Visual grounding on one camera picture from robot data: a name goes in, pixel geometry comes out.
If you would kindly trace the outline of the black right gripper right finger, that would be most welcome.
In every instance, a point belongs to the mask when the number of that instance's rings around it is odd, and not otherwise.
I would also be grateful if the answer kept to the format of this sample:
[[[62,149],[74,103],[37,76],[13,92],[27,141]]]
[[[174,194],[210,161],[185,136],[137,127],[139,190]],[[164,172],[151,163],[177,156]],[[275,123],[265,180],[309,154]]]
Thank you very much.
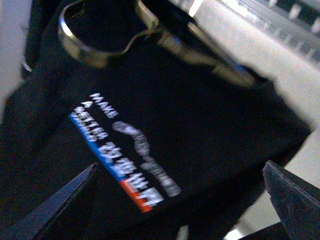
[[[320,238],[320,189],[267,161],[263,178],[270,201],[292,240]]]

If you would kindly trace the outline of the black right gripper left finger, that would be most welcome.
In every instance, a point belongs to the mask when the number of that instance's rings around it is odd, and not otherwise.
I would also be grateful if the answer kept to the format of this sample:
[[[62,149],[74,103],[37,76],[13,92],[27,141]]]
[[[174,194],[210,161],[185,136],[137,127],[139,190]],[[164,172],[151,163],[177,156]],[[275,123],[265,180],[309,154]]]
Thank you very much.
[[[27,216],[0,233],[2,240],[81,240],[97,191],[93,163]]]

